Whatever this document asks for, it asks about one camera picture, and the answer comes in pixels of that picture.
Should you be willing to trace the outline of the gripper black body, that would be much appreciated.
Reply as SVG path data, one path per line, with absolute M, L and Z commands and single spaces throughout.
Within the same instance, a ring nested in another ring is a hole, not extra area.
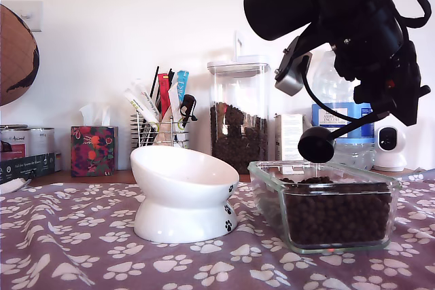
M 394 16 L 377 14 L 358 20 L 335 41 L 334 68 L 348 81 L 376 74 L 391 75 L 396 69 L 416 64 L 412 41 L 405 40 Z

